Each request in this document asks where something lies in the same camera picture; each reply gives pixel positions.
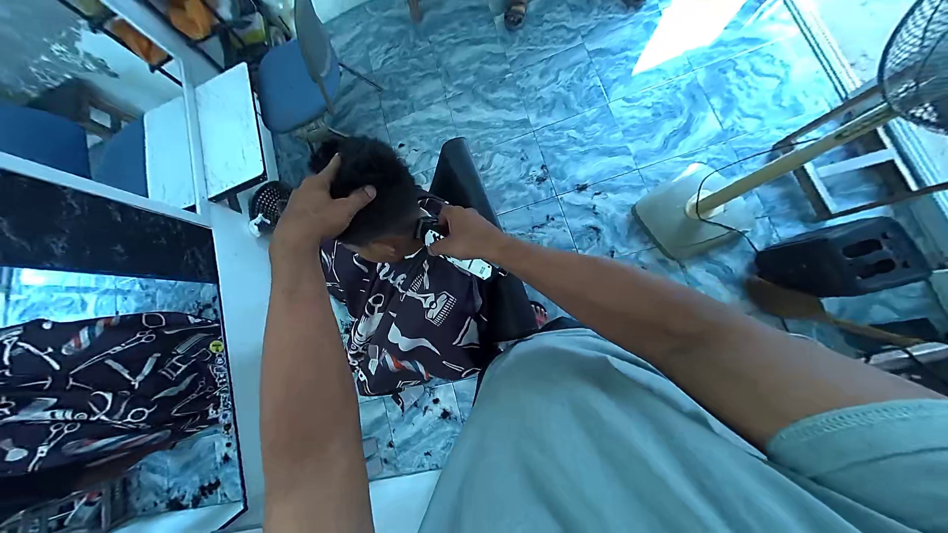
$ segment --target barber's arm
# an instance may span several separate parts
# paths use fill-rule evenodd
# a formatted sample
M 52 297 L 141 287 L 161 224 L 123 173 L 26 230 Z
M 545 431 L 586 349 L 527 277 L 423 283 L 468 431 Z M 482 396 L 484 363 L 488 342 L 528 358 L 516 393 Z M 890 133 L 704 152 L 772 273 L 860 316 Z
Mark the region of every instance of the barber's arm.
M 442 222 L 450 235 L 433 244 L 432 253 L 480 257 L 509 270 L 655 365 L 759 448 L 813 414 L 943 397 L 642 269 L 522 242 L 473 210 L 445 207 Z
M 267 531 L 372 531 L 356 388 L 329 304 L 319 243 L 372 201 L 334 200 L 338 158 L 293 192 L 270 243 L 260 431 Z

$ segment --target fan base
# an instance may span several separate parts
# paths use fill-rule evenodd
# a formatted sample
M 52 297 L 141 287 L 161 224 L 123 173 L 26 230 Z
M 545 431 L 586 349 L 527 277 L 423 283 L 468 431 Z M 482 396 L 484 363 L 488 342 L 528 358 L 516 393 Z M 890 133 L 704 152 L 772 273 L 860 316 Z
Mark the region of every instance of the fan base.
M 737 231 L 686 214 L 688 201 L 699 187 L 704 197 L 727 184 L 727 178 L 711 167 L 692 163 L 681 175 L 646 194 L 632 212 L 664 255 L 675 260 L 693 257 L 738 236 Z M 727 202 L 704 218 L 738 231 L 754 227 L 754 215 L 743 198 Z

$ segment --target foot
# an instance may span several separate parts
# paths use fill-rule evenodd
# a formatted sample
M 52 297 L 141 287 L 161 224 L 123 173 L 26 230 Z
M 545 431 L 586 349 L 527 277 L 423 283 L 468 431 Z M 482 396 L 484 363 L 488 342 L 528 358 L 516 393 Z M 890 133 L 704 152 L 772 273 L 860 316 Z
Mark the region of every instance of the foot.
M 533 307 L 534 318 L 537 319 L 537 328 L 543 327 L 546 322 L 550 321 L 550 315 L 546 312 L 546 307 L 542 303 L 531 300 L 530 306 Z
M 507 12 L 503 14 L 503 24 L 507 29 L 517 29 L 523 26 L 523 19 L 527 16 L 527 0 L 510 0 Z

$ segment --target sandal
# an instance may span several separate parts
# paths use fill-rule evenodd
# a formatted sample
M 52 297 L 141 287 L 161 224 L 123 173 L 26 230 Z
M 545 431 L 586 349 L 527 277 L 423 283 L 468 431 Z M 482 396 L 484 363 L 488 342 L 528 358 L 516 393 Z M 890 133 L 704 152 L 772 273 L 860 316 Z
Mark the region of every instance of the sandal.
M 527 0 L 510 0 L 507 12 L 503 14 L 503 24 L 507 29 L 517 29 L 523 26 L 527 16 Z

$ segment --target standing fan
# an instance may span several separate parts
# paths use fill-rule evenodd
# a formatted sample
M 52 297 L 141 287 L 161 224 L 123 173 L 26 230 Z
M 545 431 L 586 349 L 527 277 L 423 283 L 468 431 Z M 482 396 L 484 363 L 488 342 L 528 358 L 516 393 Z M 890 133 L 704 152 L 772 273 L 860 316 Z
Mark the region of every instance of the standing fan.
M 742 195 L 902 117 L 948 134 L 948 0 L 918 0 L 885 45 L 878 85 L 883 103 L 812 144 L 728 183 L 703 163 L 643 197 L 633 208 L 659 249 L 684 259 L 754 226 Z

